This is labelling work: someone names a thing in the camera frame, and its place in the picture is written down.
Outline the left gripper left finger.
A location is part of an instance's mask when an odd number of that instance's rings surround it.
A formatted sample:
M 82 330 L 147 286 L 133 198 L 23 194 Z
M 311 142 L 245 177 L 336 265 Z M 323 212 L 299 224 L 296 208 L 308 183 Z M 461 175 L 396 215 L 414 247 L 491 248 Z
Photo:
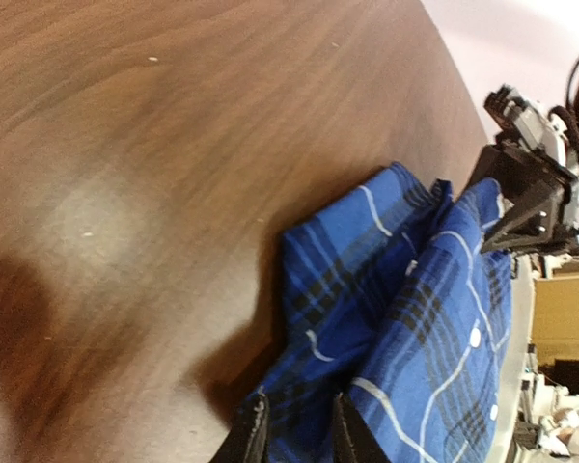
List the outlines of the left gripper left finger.
M 257 393 L 246 401 L 232 428 L 212 456 L 211 463 L 263 463 L 268 461 L 269 402 Z

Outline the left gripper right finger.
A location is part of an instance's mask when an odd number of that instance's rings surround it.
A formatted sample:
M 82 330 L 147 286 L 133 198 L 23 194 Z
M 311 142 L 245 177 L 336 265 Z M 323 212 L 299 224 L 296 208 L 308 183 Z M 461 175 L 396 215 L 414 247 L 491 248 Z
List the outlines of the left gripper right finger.
M 347 395 L 334 401 L 332 446 L 336 463 L 390 462 Z

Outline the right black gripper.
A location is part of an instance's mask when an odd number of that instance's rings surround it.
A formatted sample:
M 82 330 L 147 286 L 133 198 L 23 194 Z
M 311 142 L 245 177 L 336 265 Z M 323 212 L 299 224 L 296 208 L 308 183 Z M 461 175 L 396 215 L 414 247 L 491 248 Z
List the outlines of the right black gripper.
M 543 150 L 516 144 L 483 147 L 468 184 L 491 178 L 499 183 L 501 216 L 484 235 L 481 252 L 558 255 L 572 249 L 579 178 Z

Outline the blue plaid long sleeve shirt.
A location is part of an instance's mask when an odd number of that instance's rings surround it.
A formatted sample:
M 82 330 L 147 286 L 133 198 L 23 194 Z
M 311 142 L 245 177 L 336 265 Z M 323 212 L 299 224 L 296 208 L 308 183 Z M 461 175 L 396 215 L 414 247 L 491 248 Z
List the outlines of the blue plaid long sleeve shirt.
M 287 230 L 287 347 L 259 389 L 273 462 L 329 462 L 346 394 L 392 462 L 483 462 L 511 329 L 511 262 L 485 252 L 499 184 L 455 196 L 399 163 Z

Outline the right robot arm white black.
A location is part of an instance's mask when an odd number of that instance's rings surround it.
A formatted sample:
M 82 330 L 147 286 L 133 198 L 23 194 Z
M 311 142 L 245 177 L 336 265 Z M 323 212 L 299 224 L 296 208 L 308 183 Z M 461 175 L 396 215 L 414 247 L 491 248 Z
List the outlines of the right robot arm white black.
M 503 85 L 483 107 L 500 130 L 482 149 L 469 182 L 496 180 L 505 205 L 483 250 L 579 258 L 579 58 L 564 105 L 546 110 Z

